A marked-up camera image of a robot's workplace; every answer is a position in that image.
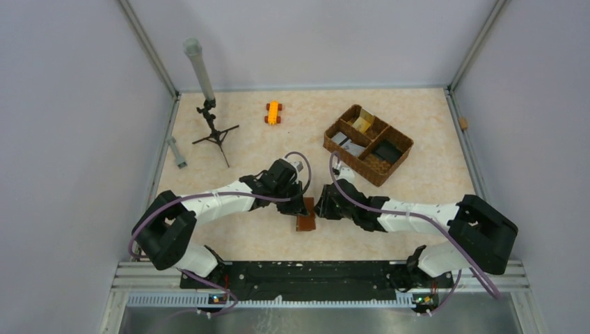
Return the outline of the brown leather card holder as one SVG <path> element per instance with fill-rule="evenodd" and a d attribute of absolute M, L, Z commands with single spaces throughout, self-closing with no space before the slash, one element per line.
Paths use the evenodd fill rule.
<path fill-rule="evenodd" d="M 304 197 L 303 199 L 307 214 L 298 215 L 296 217 L 296 231 L 297 232 L 311 232 L 316 230 L 316 216 L 314 212 L 314 198 Z"/>

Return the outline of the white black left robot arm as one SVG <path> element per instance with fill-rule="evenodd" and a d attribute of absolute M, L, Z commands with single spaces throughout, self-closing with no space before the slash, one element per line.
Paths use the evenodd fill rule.
<path fill-rule="evenodd" d="M 281 214 L 306 215 L 306 189 L 298 174 L 300 161 L 275 160 L 257 175 L 245 175 L 233 183 L 192 196 L 160 193 L 131 231 L 137 244 L 158 270 L 177 268 L 196 274 L 205 287 L 215 287 L 223 279 L 221 260 L 206 246 L 193 242 L 201 225 L 224 216 L 276 205 Z"/>

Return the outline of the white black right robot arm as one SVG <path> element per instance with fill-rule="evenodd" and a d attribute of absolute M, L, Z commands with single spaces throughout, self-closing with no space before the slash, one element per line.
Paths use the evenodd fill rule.
<path fill-rule="evenodd" d="M 465 268 L 502 275 L 518 235 L 518 227 L 476 195 L 458 203 L 420 204 L 387 196 L 366 196 L 352 183 L 339 180 L 324 186 L 316 215 L 347 218 L 368 232 L 415 232 L 440 235 L 445 242 L 426 246 L 412 256 L 409 280 L 426 287 L 436 277 Z"/>

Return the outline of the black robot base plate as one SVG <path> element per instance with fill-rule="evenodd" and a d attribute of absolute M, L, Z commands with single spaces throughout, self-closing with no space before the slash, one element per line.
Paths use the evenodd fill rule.
<path fill-rule="evenodd" d="M 207 276 L 240 301 L 389 301 L 412 289 L 450 288 L 451 273 L 436 278 L 399 261 L 235 261 Z"/>

